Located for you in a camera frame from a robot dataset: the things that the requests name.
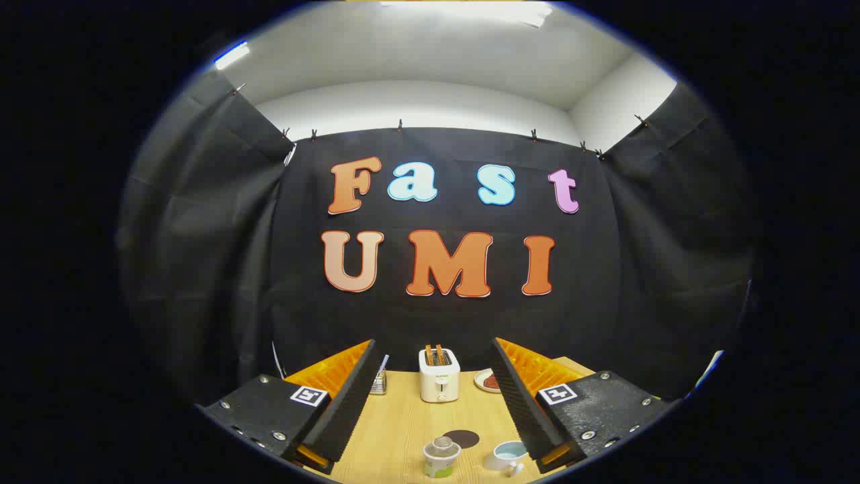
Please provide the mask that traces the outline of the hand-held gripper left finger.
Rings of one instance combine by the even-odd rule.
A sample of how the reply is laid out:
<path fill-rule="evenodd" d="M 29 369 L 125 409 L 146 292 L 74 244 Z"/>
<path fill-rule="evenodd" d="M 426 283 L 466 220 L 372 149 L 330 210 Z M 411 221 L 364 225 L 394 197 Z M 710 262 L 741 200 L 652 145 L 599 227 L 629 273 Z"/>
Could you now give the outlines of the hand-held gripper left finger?
<path fill-rule="evenodd" d="M 259 374 L 196 408 L 234 437 L 329 475 L 353 435 L 382 359 L 369 339 L 286 378 Z"/>

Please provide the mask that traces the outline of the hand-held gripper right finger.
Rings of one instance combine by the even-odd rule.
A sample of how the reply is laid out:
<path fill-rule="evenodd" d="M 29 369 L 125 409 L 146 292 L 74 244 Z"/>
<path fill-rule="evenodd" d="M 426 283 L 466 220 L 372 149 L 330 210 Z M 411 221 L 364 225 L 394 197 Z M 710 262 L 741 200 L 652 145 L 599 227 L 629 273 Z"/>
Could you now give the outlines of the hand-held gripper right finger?
<path fill-rule="evenodd" d="M 542 474 L 626 443 L 679 404 L 612 371 L 585 374 L 503 338 L 490 345 L 508 413 Z"/>

